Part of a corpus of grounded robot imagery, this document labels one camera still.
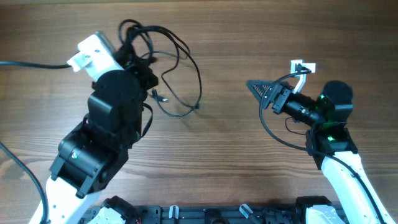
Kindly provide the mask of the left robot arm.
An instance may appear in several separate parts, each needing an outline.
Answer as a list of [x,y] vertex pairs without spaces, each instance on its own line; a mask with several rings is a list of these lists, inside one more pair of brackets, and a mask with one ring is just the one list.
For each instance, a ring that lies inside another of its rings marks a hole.
[[142,124],[147,91],[158,84],[150,69],[153,52],[138,57],[134,47],[101,56],[83,68],[93,76],[88,113],[58,145],[44,199],[31,223],[78,223],[129,159],[132,145],[147,133]]

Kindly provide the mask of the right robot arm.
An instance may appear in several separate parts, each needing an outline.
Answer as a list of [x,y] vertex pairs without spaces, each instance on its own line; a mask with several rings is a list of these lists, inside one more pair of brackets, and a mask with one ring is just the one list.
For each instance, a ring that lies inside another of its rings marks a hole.
[[353,91],[341,81],[329,81],[316,100],[287,82],[248,80],[246,86],[259,110],[272,108],[309,126],[302,150],[313,157],[333,187],[349,223],[393,223],[372,187],[346,124],[353,110]]

